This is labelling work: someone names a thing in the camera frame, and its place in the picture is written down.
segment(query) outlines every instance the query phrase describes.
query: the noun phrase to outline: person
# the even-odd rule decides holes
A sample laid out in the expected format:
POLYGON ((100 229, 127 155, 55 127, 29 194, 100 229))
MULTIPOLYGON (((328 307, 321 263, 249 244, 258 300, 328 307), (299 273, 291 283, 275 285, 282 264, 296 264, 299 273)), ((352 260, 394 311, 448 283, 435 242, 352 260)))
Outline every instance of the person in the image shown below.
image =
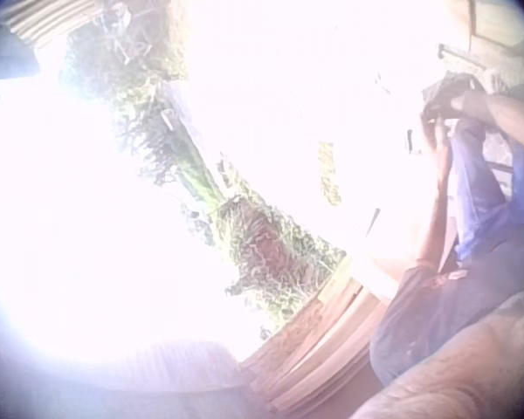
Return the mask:
POLYGON ((370 345, 371 365, 385 386, 524 292, 524 103, 470 91, 444 106, 459 114, 451 139, 443 112, 435 122, 422 118, 419 124, 436 169, 431 217, 413 266, 404 273, 370 345), (509 202, 483 157, 487 127, 497 127, 513 152, 509 202), (451 168, 458 269, 439 274, 451 168))

